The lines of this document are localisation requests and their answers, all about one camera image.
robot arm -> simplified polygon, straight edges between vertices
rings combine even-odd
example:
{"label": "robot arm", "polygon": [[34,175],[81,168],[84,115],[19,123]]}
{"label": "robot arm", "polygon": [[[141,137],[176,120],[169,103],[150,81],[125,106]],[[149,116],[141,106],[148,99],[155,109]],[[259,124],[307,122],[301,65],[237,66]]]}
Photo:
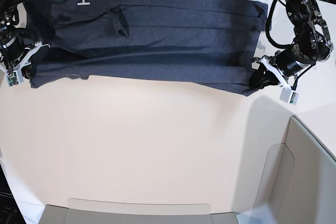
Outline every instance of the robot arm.
{"label": "robot arm", "polygon": [[[5,72],[10,87],[23,82],[24,77],[31,78],[31,57],[43,46],[33,31],[15,27],[19,24],[17,5],[21,2],[0,0],[0,62],[5,65],[0,65],[0,70]],[[31,44],[26,45],[23,39],[28,39]]]}
{"label": "robot arm", "polygon": [[[277,1],[273,1],[270,9],[266,23],[266,36],[274,47],[284,50],[278,51],[273,57],[264,56],[262,59],[254,59],[260,63],[260,67],[250,78],[249,85],[253,89],[263,89],[269,85],[282,84],[284,89],[281,99],[288,103],[296,103],[298,98],[296,87],[299,78],[317,61],[327,60],[333,50],[333,44],[327,23],[322,18],[316,0],[286,0],[286,11],[294,25],[295,38],[289,45],[276,43],[271,38],[269,30]],[[288,78],[303,69],[306,70],[296,77],[293,87],[288,85]]]}

white table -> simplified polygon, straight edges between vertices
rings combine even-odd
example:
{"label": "white table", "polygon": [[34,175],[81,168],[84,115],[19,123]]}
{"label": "white table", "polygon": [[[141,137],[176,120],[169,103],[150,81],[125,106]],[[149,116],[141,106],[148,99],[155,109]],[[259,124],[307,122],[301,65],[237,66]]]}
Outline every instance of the white table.
{"label": "white table", "polygon": [[[319,6],[336,38],[336,6]],[[292,29],[277,5],[272,37],[290,43]],[[275,51],[261,33],[255,56]],[[3,82],[0,162],[27,223],[38,222],[45,204],[68,207],[69,198],[243,212],[253,207],[267,151],[283,142],[289,117],[314,118],[309,111],[335,101],[335,81],[333,53],[302,77],[296,106],[279,100],[279,87],[244,97],[97,76],[38,89]]]}

dark gray t-shirt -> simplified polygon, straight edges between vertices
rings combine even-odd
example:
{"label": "dark gray t-shirt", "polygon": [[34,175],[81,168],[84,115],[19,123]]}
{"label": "dark gray t-shirt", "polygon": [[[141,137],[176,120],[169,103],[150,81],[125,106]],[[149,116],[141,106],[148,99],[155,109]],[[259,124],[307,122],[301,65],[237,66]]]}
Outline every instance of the dark gray t-shirt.
{"label": "dark gray t-shirt", "polygon": [[187,81],[249,95],[267,5],[248,0],[25,0],[51,48],[33,56],[33,88],[89,75]]}

black floor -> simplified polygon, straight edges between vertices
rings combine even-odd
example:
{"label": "black floor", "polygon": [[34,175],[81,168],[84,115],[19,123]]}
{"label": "black floor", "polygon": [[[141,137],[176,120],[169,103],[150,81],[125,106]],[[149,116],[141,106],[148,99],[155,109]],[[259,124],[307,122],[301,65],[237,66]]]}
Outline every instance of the black floor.
{"label": "black floor", "polygon": [[24,224],[6,177],[0,167],[0,224]]}

table surface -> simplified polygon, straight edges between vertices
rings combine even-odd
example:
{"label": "table surface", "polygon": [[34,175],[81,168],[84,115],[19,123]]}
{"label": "table surface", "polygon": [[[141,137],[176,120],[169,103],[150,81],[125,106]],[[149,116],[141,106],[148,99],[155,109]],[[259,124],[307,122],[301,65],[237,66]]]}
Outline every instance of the table surface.
{"label": "table surface", "polygon": [[[336,38],[336,6],[319,6]],[[271,35],[280,44],[294,37],[280,4]],[[276,51],[261,33],[255,56]],[[335,80],[333,52],[302,77],[296,106],[279,100],[279,87],[244,97],[98,76],[38,89],[3,82],[0,163],[27,223],[38,222],[45,204],[68,207],[69,198],[243,212],[253,207],[267,151],[284,142],[289,118],[335,102]]]}

